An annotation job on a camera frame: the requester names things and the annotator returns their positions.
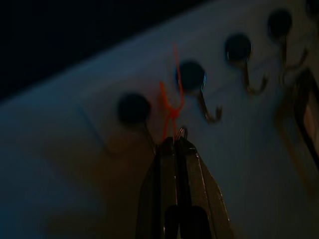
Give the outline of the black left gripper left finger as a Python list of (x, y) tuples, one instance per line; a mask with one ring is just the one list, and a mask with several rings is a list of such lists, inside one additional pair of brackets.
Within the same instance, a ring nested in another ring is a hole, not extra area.
[(173, 139), (157, 148), (140, 190), (137, 239), (175, 239), (179, 228)]

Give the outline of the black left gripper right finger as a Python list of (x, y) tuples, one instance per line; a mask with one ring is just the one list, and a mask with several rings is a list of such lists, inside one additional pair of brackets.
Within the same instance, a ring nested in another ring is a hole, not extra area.
[(180, 233), (183, 239), (234, 239), (223, 196), (196, 147), (176, 142)]

